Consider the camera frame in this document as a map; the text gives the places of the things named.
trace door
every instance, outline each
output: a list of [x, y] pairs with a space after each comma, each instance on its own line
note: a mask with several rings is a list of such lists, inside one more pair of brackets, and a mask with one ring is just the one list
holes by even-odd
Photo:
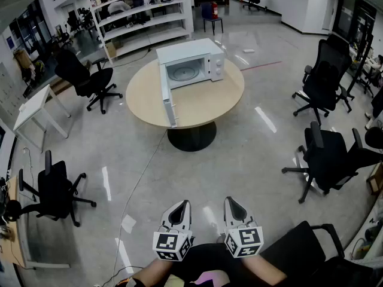
[[331, 19], [334, 13], [335, 0], [327, 0], [326, 14], [324, 15], [322, 29], [330, 30]]

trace round table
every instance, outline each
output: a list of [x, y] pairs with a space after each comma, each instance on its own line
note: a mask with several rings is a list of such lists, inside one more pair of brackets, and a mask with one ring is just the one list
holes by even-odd
[[182, 151], [206, 148], [215, 138], [214, 120], [231, 110], [244, 93], [241, 71], [225, 59], [224, 78], [206, 80], [172, 90], [177, 127], [172, 128], [162, 101], [158, 60], [142, 67], [126, 89], [126, 103], [136, 117], [168, 128], [168, 138]]

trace fire extinguisher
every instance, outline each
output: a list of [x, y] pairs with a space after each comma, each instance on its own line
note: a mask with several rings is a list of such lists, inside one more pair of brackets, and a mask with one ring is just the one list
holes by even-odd
[[213, 19], [217, 19], [217, 18], [218, 18], [218, 4], [215, 3], [215, 2], [213, 2], [213, 3], [211, 4], [211, 6], [212, 6], [212, 10], [213, 10], [212, 18], [213, 18]]

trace black pants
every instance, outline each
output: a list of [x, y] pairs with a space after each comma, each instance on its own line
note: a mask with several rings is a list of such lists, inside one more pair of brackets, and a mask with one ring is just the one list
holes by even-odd
[[[181, 262], [174, 262], [171, 273], [185, 282], [192, 282], [206, 271], [222, 270], [233, 286], [268, 286], [250, 272], [240, 258], [234, 258], [224, 243], [209, 243], [192, 247]], [[168, 277], [156, 285], [163, 287]]]

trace wooden tabletop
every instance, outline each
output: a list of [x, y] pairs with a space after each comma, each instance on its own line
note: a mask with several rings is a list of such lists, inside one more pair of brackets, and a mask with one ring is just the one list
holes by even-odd
[[[224, 78], [206, 80], [172, 90], [178, 129], [210, 123], [231, 110], [244, 93], [241, 71], [225, 59]], [[159, 127], [171, 128], [162, 101], [158, 60], [142, 67], [126, 89], [126, 103], [136, 117]]]
[[[8, 182], [8, 195], [11, 200], [17, 200], [17, 178], [11, 178]], [[19, 229], [17, 222], [10, 222], [7, 227], [13, 232], [13, 241], [0, 239], [0, 260], [8, 261], [16, 265], [25, 267], [25, 260], [22, 254], [22, 247], [19, 239]]]

